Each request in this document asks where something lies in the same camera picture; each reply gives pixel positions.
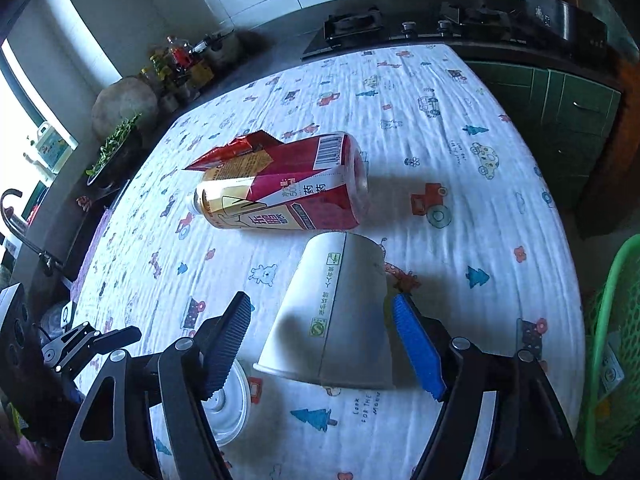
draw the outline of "purple cloth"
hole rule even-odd
[[[91,267],[91,261],[94,259],[95,250],[98,248],[98,243],[100,243],[100,238],[104,234],[105,229],[107,228],[107,224],[111,219],[111,215],[113,215],[113,211],[111,209],[107,209],[102,215],[100,219],[100,223],[95,230],[94,238],[91,240],[91,245],[86,251],[86,256],[84,257],[84,262],[82,262],[82,267],[80,267],[80,271],[78,272],[78,277],[74,281],[73,286],[71,287],[71,301],[78,302],[80,298],[80,291],[82,290],[82,286],[84,285],[84,280],[89,272],[89,268]]]

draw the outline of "green plastic basket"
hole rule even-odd
[[[602,290],[584,306],[586,367],[577,443],[587,469],[601,475],[640,422],[640,235],[613,260]],[[620,331],[616,357],[625,379],[607,397],[609,415],[598,420],[598,385],[607,334]]]

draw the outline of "metal screw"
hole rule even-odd
[[[188,350],[192,346],[193,346],[193,339],[191,339],[190,337],[183,337],[178,339],[178,341],[175,342],[176,350]]]
[[[465,337],[455,337],[451,344],[456,350],[468,350],[471,346],[469,339],[466,339]]]
[[[518,352],[518,359],[526,363],[530,363],[533,361],[533,354],[529,352],[529,350],[520,350]]]
[[[118,361],[122,361],[126,357],[127,353],[123,349],[114,350],[111,352],[109,359],[111,359],[114,363]]]

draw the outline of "green cabinet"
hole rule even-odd
[[[573,208],[609,136],[620,92],[556,70],[466,63],[522,135],[558,207]]]

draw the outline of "cabinet handle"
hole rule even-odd
[[[596,114],[599,114],[599,113],[600,113],[600,110],[591,110],[591,108],[587,108],[586,106],[579,105],[579,104],[578,104],[577,102],[575,102],[575,101],[574,101],[574,106],[575,106],[576,108],[578,108],[578,110],[584,110],[585,112],[594,112],[594,113],[596,113]]]

